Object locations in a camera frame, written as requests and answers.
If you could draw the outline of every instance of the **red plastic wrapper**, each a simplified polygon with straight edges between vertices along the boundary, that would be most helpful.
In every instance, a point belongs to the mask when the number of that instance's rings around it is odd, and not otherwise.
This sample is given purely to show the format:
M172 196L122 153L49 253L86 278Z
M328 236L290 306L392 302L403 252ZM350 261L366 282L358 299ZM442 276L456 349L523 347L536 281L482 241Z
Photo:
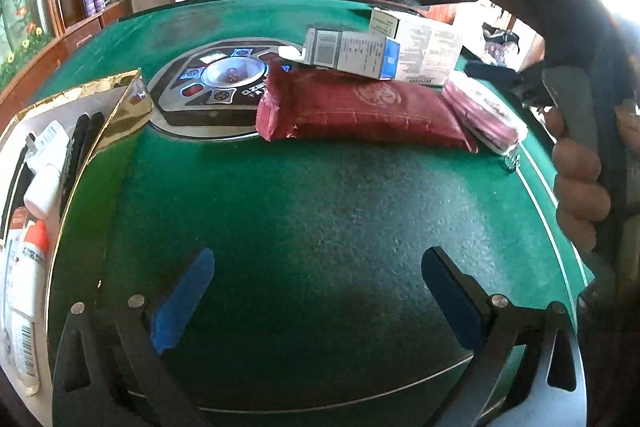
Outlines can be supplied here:
M269 141L351 138L478 151L434 89L334 70L286 73L277 64L271 65L255 128Z

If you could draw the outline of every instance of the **finger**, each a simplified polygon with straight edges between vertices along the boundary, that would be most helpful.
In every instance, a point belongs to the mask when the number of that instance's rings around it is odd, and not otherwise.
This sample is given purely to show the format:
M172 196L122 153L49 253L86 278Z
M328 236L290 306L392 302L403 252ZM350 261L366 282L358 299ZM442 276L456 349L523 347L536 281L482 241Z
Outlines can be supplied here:
M589 221L580 221L564 210L556 210L556 221L564 235L578 251L591 251L596 246L596 229Z
M580 221L602 221L611 210L609 193L601 185L556 176L558 208Z
M616 124L622 141L640 154L640 116L623 105L617 105Z
M586 183L596 182L602 168L593 150L568 138L558 140L551 158L561 176Z
M557 107L552 107L551 110L545 113L545 125L553 136L556 138L562 137L565 130L564 117Z

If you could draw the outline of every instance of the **metal screw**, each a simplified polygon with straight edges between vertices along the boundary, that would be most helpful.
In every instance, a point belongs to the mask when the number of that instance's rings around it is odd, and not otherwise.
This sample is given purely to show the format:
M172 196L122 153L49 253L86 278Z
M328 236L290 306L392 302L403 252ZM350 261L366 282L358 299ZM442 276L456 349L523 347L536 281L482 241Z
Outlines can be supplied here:
M559 315L566 313L566 308L564 307L564 304L558 301L551 303L551 309Z
M145 303L144 295L132 295L129 297L129 308L140 308Z
M84 311L84 302L76 302L73 306L71 306L71 312L74 315L80 315Z
M491 296L491 304L496 308L506 308L509 305L509 299L504 295L497 293L496 295Z

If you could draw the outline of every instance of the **white box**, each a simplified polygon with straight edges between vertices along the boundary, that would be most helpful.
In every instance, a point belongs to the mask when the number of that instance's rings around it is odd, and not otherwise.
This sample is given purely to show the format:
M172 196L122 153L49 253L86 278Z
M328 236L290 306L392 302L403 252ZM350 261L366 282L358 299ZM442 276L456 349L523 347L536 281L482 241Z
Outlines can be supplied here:
M301 54L292 46L281 46L278 54L310 66L390 80L396 75L400 45L380 34L311 28Z
M396 80L441 86L456 67L462 37L450 24L375 8L369 31L400 44Z

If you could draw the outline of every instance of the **green table surface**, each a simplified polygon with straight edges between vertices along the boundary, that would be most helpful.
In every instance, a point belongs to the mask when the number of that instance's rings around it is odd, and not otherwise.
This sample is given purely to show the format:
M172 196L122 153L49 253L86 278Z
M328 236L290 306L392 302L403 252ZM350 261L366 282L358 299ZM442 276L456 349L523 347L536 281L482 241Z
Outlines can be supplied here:
M347 0L201 0L146 12L89 40L36 98L137 67L149 80L220 39L302 43L315 25L364 31L369 13ZM114 176L127 162L124 178ZM158 298L209 247L214 280L162 359L212 422L421 425L469 355L424 286L426 248L443 247L489 293L531 307L557 299L574 316L585 274L555 221L554 175L532 132L509 173L486 149L192 142L149 125L96 156L69 211L50 364L71 304ZM92 243L96 226L109 227L106 246ZM505 384L512 374L513 364ZM350 405L326 407L341 403Z

